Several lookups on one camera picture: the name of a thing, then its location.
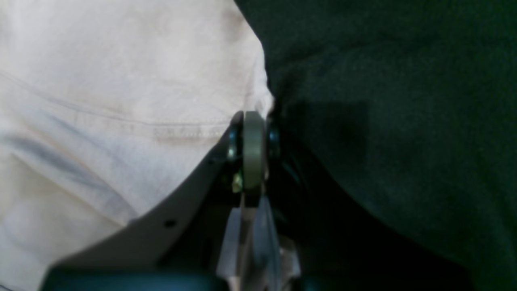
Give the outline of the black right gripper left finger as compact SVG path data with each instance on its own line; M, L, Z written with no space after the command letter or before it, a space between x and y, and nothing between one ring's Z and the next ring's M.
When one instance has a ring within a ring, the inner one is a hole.
M123 230L50 267L42 291L229 291L216 267L242 164L242 111L164 201Z

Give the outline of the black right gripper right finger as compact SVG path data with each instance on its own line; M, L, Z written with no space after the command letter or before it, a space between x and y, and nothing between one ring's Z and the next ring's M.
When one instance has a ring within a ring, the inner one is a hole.
M467 271L369 215L303 147L243 114L243 289L471 291Z

